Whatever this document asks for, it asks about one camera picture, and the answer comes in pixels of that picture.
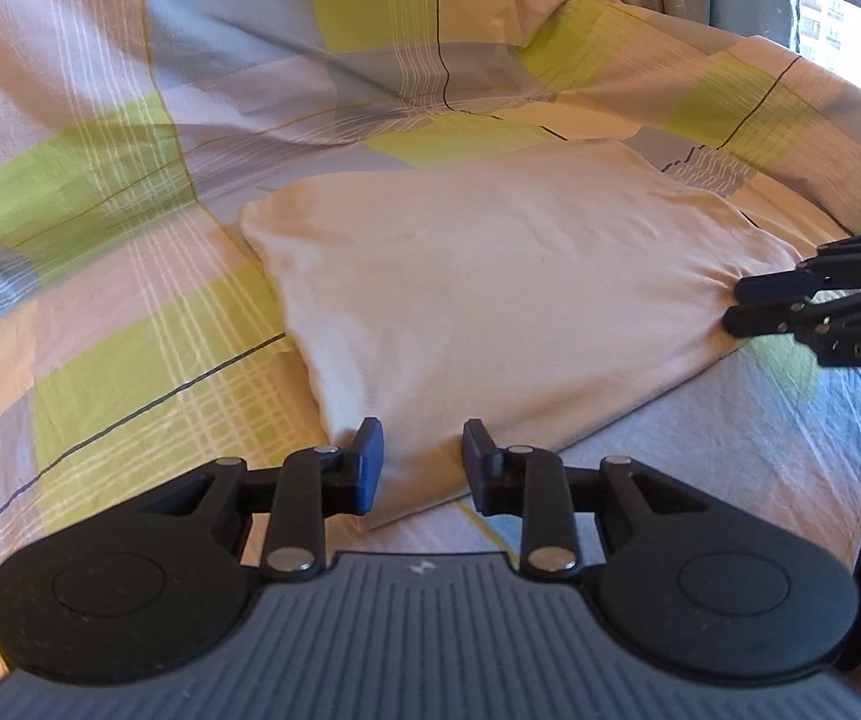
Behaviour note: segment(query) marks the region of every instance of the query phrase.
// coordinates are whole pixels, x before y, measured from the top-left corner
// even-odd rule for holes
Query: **mattress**
[[[861,231],[861,92],[761,38],[617,0],[0,0],[0,562],[215,457],[320,442],[242,204],[590,138],[802,256]],[[856,556],[861,370],[789,338],[563,454],[634,455]],[[517,539],[466,499],[328,523],[331,550]]]

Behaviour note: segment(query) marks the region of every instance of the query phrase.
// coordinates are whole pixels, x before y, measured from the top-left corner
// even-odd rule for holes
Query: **metal pin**
[[[577,556],[563,547],[538,547],[527,556],[527,560],[534,568],[548,574],[568,571],[577,565]]]
[[[307,571],[313,565],[313,553],[302,547],[278,547],[267,556],[267,565],[287,574]]]

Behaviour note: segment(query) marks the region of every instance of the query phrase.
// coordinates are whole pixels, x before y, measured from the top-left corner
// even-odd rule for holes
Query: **black plastic bracket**
[[[368,418],[347,449],[250,472],[221,458],[19,550],[0,566],[3,658],[77,685],[184,664],[237,625],[261,581],[323,569],[323,519],[368,512],[382,462],[383,431]],[[239,561],[257,512],[271,523],[254,571]]]
[[[547,450],[497,447],[480,420],[463,450],[477,509],[523,518],[521,573],[577,578],[626,646],[663,668],[772,680],[826,662],[854,622],[856,587],[832,555],[632,458],[567,469]],[[575,511],[596,514],[607,556],[579,574]]]

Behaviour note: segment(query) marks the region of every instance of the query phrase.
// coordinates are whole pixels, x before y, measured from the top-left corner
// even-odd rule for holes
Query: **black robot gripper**
[[[0,566],[0,652],[71,685],[134,683],[201,658],[267,593],[336,581],[350,558],[326,565],[323,522],[370,510],[382,444],[369,418],[347,449],[307,448],[280,469],[212,461],[21,549]],[[566,586],[614,646],[660,669],[709,685],[779,683],[825,667],[854,622],[856,586],[829,553],[630,458],[573,469],[539,447],[497,447],[476,419],[462,455],[475,507],[523,519],[507,586]],[[256,512],[270,525],[259,567],[244,567]],[[603,565],[583,565],[578,512],[596,514]],[[484,604],[474,592],[467,603]],[[478,616],[509,603],[500,597]]]
[[[792,333],[823,367],[861,367],[861,235],[818,247],[793,271],[741,279],[734,298],[723,317],[731,335]]]

